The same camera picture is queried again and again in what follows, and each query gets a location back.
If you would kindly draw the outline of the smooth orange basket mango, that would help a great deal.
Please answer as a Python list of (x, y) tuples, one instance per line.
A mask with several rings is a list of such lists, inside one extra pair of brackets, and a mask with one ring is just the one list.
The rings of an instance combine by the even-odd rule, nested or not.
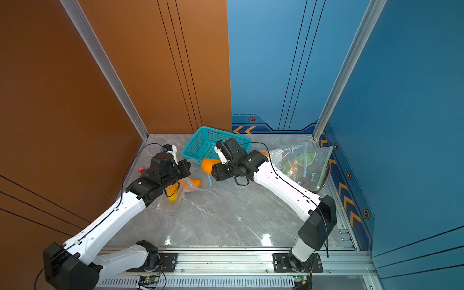
[(208, 175), (212, 175), (213, 166), (216, 164), (221, 164), (221, 160), (219, 159), (210, 159), (204, 158), (201, 162), (201, 169)]

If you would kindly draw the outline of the slim yellow mango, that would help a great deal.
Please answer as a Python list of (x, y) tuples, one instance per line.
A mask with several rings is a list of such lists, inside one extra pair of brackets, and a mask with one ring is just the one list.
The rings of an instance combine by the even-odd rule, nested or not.
[(168, 198), (169, 202), (171, 202), (171, 203), (176, 202), (179, 189), (180, 189), (180, 183), (179, 182), (177, 182), (176, 184), (173, 184), (173, 185), (171, 185), (171, 186), (169, 186), (167, 188), (166, 195), (167, 195), (167, 198)]

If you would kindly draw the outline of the clear green-zip bag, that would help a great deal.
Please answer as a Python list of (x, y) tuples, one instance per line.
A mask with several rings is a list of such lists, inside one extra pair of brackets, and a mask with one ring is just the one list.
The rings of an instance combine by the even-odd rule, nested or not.
[(308, 149), (308, 174), (301, 182), (295, 182), (310, 192), (318, 193), (328, 179), (332, 151), (333, 147)]

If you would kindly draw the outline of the yellow top mango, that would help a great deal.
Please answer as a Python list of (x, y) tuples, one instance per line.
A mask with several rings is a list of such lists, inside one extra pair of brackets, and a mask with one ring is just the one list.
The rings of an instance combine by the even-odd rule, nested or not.
[(195, 190), (198, 190), (201, 187), (201, 181), (196, 179), (187, 178), (187, 183), (189, 186)]

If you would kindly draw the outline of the clear blue-zip bag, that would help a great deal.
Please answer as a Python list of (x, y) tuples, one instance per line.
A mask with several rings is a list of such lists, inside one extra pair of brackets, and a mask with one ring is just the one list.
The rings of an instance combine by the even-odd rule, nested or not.
[(273, 149), (270, 152), (260, 150), (264, 156), (271, 158), (275, 169), (291, 178), (296, 182), (301, 182), (307, 174), (308, 161), (308, 143), (299, 143), (288, 145), (283, 149)]

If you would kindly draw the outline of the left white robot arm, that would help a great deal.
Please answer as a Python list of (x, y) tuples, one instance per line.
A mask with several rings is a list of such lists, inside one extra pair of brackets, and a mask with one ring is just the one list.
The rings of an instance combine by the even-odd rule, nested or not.
[(45, 280), (57, 290), (92, 290), (129, 269), (160, 270), (158, 248), (145, 240), (116, 253), (98, 254), (133, 217), (167, 193), (169, 186), (190, 176), (190, 167), (187, 160), (176, 161), (170, 153), (153, 157), (150, 168), (124, 190), (119, 201), (62, 245), (53, 243), (45, 249)]

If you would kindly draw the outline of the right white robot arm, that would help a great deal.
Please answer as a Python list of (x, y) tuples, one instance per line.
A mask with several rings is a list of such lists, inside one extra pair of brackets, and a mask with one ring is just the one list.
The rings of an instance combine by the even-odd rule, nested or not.
[(270, 157), (259, 151), (251, 151), (240, 160), (204, 159), (202, 170), (223, 181), (245, 177), (268, 189), (294, 210), (304, 222), (298, 231), (298, 239), (292, 246), (289, 267), (295, 272), (311, 269), (316, 251), (326, 245), (331, 231), (337, 224), (335, 201), (329, 195), (321, 197), (303, 188), (274, 167)]

